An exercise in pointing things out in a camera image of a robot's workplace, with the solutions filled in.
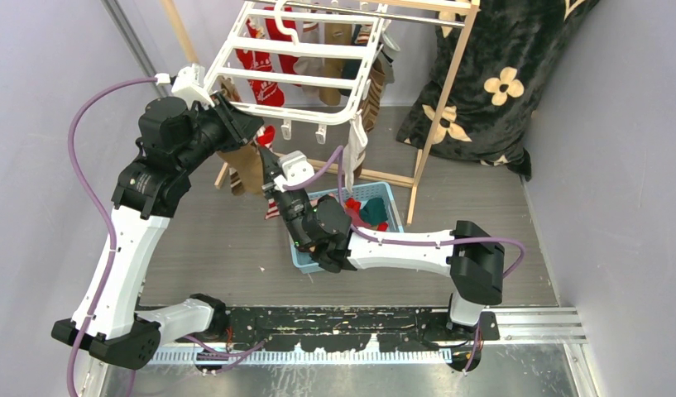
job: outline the green cloth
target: green cloth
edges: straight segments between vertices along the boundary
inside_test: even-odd
[[[367,201],[362,205],[362,209],[360,209],[360,218],[372,226],[378,226],[380,223],[386,222],[384,199],[377,197]]]

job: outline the white wall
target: white wall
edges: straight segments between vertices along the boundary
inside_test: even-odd
[[[532,210],[609,396],[676,396],[676,2],[603,0],[527,143]]]
[[[106,233],[70,168],[67,129],[86,99],[138,77],[100,2],[0,2],[0,397],[67,393],[70,349],[50,329],[84,296]],[[153,98],[127,88],[80,124],[79,159],[105,203]]]
[[[171,24],[159,1],[119,0],[136,33],[160,71],[176,73],[187,64],[185,54],[177,41]],[[330,4],[328,0],[317,1]],[[176,0],[177,10],[185,24],[189,37],[207,68],[228,37],[243,0]],[[355,0],[342,0],[341,7],[357,8]],[[436,17],[434,12],[421,12],[409,8],[390,7],[399,14]],[[388,105],[411,105],[428,81],[428,72],[435,57],[435,27],[408,22],[393,22],[389,32],[399,43],[402,51],[395,62],[396,83],[389,85],[382,102]],[[234,68],[241,67],[235,55],[231,55]],[[274,57],[275,71],[280,71],[279,60]],[[247,83],[238,81],[238,89],[245,101],[254,97]],[[282,84],[287,106],[322,105],[318,100],[306,98],[300,88]]]

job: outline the drying rack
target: drying rack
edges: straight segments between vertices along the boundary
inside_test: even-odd
[[[161,3],[167,13],[168,18],[170,19],[170,23],[175,30],[175,34],[177,35],[177,39],[185,53],[187,60],[189,62],[199,63],[199,57],[196,55],[196,51],[194,50],[189,38],[189,34],[182,23],[174,0],[161,0]],[[297,9],[303,8],[317,11],[330,11],[332,14],[263,10],[254,8],[255,3],[273,4],[275,5],[275,10],[281,10],[283,7],[295,7]],[[222,75],[243,79],[276,81],[278,83],[308,84],[319,87],[350,89],[351,93],[348,103],[346,104],[345,108],[338,113],[277,108],[256,105],[253,103],[233,103],[236,107],[245,112],[249,112],[250,114],[284,120],[284,125],[288,126],[289,128],[290,122],[292,121],[312,122],[319,125],[319,132],[322,129],[324,133],[325,126],[338,125],[354,120],[355,113],[357,112],[360,100],[362,99],[362,95],[366,92],[365,89],[368,84],[367,76],[369,75],[369,70],[372,67],[372,63],[378,51],[379,36],[383,30],[386,29],[386,26],[388,26],[386,21],[397,20],[427,23],[431,25],[450,26],[453,28],[462,29],[462,33],[459,35],[457,41],[457,46],[455,47],[452,61],[450,62],[447,77],[444,81],[443,91],[440,94],[440,98],[438,100],[438,106],[435,110],[433,122],[430,125],[428,139],[425,142],[424,148],[418,149],[413,175],[395,175],[386,172],[364,169],[362,171],[362,175],[360,176],[360,178],[366,180],[381,180],[396,186],[410,188],[410,202],[408,216],[406,218],[406,224],[410,225],[413,221],[418,187],[420,185],[421,178],[423,177],[425,163],[433,145],[434,133],[437,131],[442,119],[443,111],[447,106],[447,100],[454,85],[455,76],[457,75],[460,63],[462,62],[464,49],[466,48],[469,41],[469,36],[471,35],[477,12],[479,11],[479,0],[470,0],[470,2],[449,0],[366,0],[360,2],[360,9],[335,7],[336,3],[337,1],[333,0],[333,5],[330,7],[301,1],[246,1],[238,15],[238,19],[236,20],[230,34],[228,35],[228,39],[223,44],[221,50],[218,52],[218,56],[204,78],[204,88],[209,92],[213,91],[213,85],[215,84],[216,79],[218,76]],[[377,9],[369,10],[364,7],[368,3],[377,4]],[[464,22],[446,22],[437,18],[411,17],[400,14],[390,14],[387,13],[388,6],[408,7],[436,12],[451,12],[466,15],[466,18],[464,19]],[[291,36],[293,42],[270,41],[242,37],[241,32],[248,17],[274,18],[279,30],[284,34]],[[370,39],[367,43],[367,46],[365,47],[317,45],[299,43],[295,30],[286,28],[282,22],[283,20],[371,24],[373,28]],[[297,76],[294,74],[233,69],[228,66],[228,57],[234,52],[234,49],[236,48],[244,50],[258,50],[273,54],[361,60],[361,64],[358,75],[354,80],[329,79],[324,77]],[[321,160],[309,160],[309,163],[316,169],[325,165],[325,162]],[[332,165],[329,171],[336,174],[338,172],[338,167],[336,165]],[[220,189],[227,172],[228,164],[224,164],[215,182],[217,188]]]

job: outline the brown sock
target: brown sock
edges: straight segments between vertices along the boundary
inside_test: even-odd
[[[381,93],[384,91],[384,84],[386,82],[386,75],[384,69],[381,67],[381,62],[375,60],[372,65],[372,70],[369,71],[369,79],[372,81],[367,90],[367,98],[360,103],[360,110],[362,110],[362,127],[364,132],[368,135],[376,126],[376,118],[379,116],[379,107],[381,106]],[[365,158],[365,152],[360,153],[357,158],[359,166],[355,169],[355,179],[362,174],[362,168]]]
[[[255,146],[245,145],[236,151],[228,153],[218,152],[229,167],[237,170],[244,189],[252,194],[262,194],[264,175],[262,173],[262,159]]]
[[[350,45],[352,39],[352,25],[346,23],[326,23],[324,27],[325,44]],[[345,60],[326,58],[323,65],[323,77],[341,79]],[[338,106],[342,95],[337,88],[320,87],[320,100],[329,106]]]
[[[233,167],[228,167],[228,178],[230,178],[230,192],[233,196],[241,196],[245,193],[245,186],[242,185],[240,175]]]

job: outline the black blanket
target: black blanket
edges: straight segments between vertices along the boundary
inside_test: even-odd
[[[598,0],[482,0],[431,154],[507,165],[529,179],[525,129],[569,38]],[[444,20],[463,16],[441,12]],[[438,56],[396,136],[423,148],[461,30],[437,27]]]

